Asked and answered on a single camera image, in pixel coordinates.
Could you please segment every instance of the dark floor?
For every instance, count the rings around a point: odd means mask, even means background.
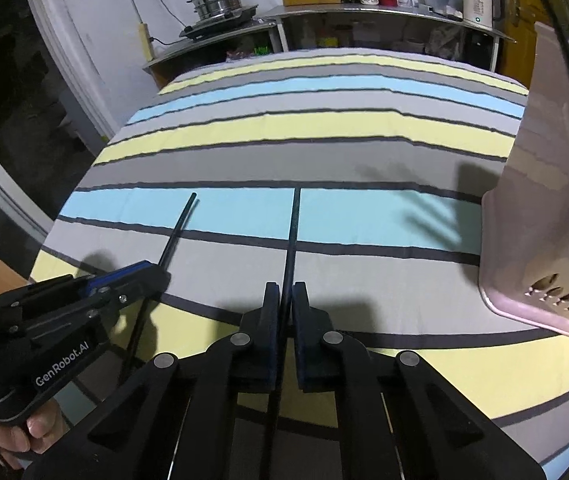
[[[0,0],[0,163],[55,219],[94,160],[59,100],[68,87],[27,0]],[[36,241],[0,212],[0,258],[27,277]]]

